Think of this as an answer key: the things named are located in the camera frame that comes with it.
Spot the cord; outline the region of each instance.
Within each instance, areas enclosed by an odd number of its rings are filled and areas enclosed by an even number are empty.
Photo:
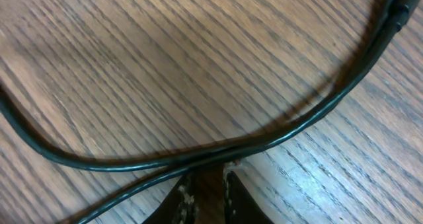
[[[153,176],[107,197],[87,214],[70,223],[88,223],[105,211],[133,195],[187,172],[213,167],[235,159],[248,157],[275,147],[294,137],[304,129],[324,118],[335,106],[369,73],[371,68],[389,45],[394,35],[407,23],[419,0],[383,0],[381,12],[375,23],[368,43],[364,46],[354,66],[337,84],[332,92],[304,115],[272,133],[254,138],[230,141],[218,147],[208,147],[167,155],[155,159],[108,160],[80,157],[59,149],[54,139],[39,126],[30,112],[25,110],[13,93],[0,80],[0,112],[16,133],[38,154],[46,159],[65,165],[97,172],[128,172],[147,168],[166,167]]]

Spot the wire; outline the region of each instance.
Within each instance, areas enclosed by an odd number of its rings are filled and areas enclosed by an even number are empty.
[[[97,172],[127,172],[167,167],[154,176],[139,180],[117,194],[107,197],[100,205],[88,210],[86,215],[70,222],[88,223],[116,204],[148,187],[193,170],[213,167],[263,152],[289,140],[324,118],[368,74],[394,35],[407,23],[418,2],[419,0],[383,0],[381,12],[368,43],[347,76],[343,77],[332,92],[310,111],[290,122],[286,127],[258,137],[230,141],[218,147],[208,147],[156,159],[100,160],[80,157],[54,145],[54,139],[36,123],[2,81],[0,81],[0,112],[33,150],[46,159],[67,167]]]

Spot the wooden surface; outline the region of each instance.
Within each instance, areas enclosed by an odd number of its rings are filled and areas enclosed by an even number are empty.
[[[0,0],[0,78],[60,147],[177,153],[277,128],[351,61],[380,0]],[[238,168],[275,223],[423,222],[423,3],[324,120]],[[46,161],[0,116],[0,223],[55,223],[148,172]],[[141,223],[176,180],[93,223]],[[199,223],[223,223],[219,172]]]

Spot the thin black cable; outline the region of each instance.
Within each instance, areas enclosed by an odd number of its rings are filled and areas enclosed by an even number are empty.
[[[140,180],[120,190],[117,194],[107,197],[100,205],[90,210],[88,214],[72,222],[88,223],[116,204],[148,187],[192,170],[212,167],[263,152],[312,126],[333,110],[368,74],[394,35],[407,23],[418,2],[419,0],[383,0],[381,12],[369,36],[368,43],[362,48],[362,52],[355,64],[347,75],[342,78],[342,81],[310,111],[298,117],[286,127],[259,137],[240,139],[219,147],[208,147],[155,159],[98,160],[80,157],[57,148],[52,137],[35,122],[30,113],[23,108],[2,81],[0,81],[0,111],[16,133],[33,150],[46,159],[61,165],[98,172],[126,172],[167,166],[167,168],[154,176]]]

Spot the thick black cable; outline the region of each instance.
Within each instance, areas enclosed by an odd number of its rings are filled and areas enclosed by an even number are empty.
[[[343,80],[335,86],[318,105],[273,133],[250,139],[229,142],[219,147],[208,147],[189,153],[169,155],[156,159],[98,160],[80,157],[54,145],[54,140],[32,118],[7,87],[1,83],[0,111],[16,133],[37,153],[53,162],[84,170],[99,172],[126,172],[168,166],[154,176],[124,188],[108,197],[88,214],[72,223],[87,223],[116,204],[138,192],[180,176],[192,170],[212,167],[235,159],[240,159],[275,147],[312,126],[326,116],[371,70],[389,45],[393,36],[404,26],[419,0],[383,0],[378,20],[362,48],[355,64]]]

